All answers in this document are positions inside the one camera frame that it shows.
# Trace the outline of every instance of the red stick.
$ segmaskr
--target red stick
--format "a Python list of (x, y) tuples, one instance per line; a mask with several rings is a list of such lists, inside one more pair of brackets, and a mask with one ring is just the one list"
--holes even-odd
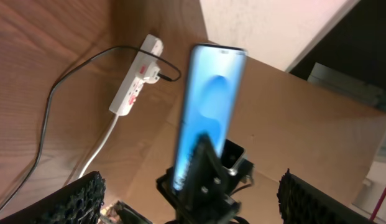
[(374, 221), (375, 217), (377, 216), (377, 213), (380, 209), (380, 206), (382, 205), (382, 202), (384, 202), (384, 199), (386, 197), (386, 187), (384, 188), (384, 191), (382, 192), (382, 195), (380, 196), (377, 206), (375, 206), (374, 211), (372, 212), (371, 217), (369, 218), (370, 221)]

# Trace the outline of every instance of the phone mount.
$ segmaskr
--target phone mount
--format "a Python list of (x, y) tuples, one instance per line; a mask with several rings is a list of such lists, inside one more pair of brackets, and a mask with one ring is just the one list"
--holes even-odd
[[(225, 144), (225, 147), (232, 146), (238, 145)], [(237, 174), (231, 176), (217, 157), (209, 136), (200, 135), (191, 156), (183, 189), (175, 192), (171, 187), (172, 167), (157, 179), (157, 190), (176, 211), (176, 220), (168, 223), (223, 224), (230, 223), (233, 218), (239, 223), (248, 223), (236, 217), (241, 203), (233, 200), (230, 194), (240, 181), (252, 177), (253, 166), (253, 163), (243, 160)]]

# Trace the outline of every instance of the wooden floor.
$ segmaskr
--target wooden floor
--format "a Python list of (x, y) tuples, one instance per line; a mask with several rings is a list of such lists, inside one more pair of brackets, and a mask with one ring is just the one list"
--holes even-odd
[[(206, 42), (195, 1), (0, 1), (0, 203), (30, 169), (45, 102), (54, 81), (73, 63), (117, 44), (140, 46), (160, 37), (162, 57), (183, 72), (176, 83), (146, 85), (121, 117), (88, 171), (107, 181), (106, 202), (126, 194), (177, 96), (191, 47)], [(69, 78), (56, 92), (38, 168), (0, 217), (28, 206), (76, 179), (106, 130), (108, 107), (135, 52), (113, 52)], [(173, 70), (162, 65), (169, 76)]]

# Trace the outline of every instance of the blue phone screen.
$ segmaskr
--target blue phone screen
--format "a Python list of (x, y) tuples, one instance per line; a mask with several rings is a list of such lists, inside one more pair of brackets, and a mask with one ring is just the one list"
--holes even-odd
[(207, 133), (221, 156), (245, 61), (246, 53), (241, 49), (215, 45), (194, 48), (173, 176), (176, 191), (183, 188), (199, 134)]

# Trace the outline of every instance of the white power strip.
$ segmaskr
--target white power strip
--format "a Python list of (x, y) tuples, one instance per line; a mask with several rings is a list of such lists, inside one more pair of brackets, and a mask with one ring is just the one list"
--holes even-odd
[[(163, 43), (159, 38), (149, 34), (145, 38), (140, 49), (156, 56), (160, 56), (163, 50)], [(157, 76), (159, 71), (158, 67), (153, 68), (153, 65), (156, 65), (156, 61), (156, 58), (145, 53), (137, 53), (129, 71), (126, 73), (124, 81), (122, 81), (121, 86), (113, 99), (113, 102), (111, 102), (109, 108), (111, 112), (118, 116), (125, 116), (130, 112), (137, 96), (143, 88), (143, 84), (145, 82), (153, 83), (159, 79)], [(147, 72), (155, 73), (154, 81), (146, 79)]]

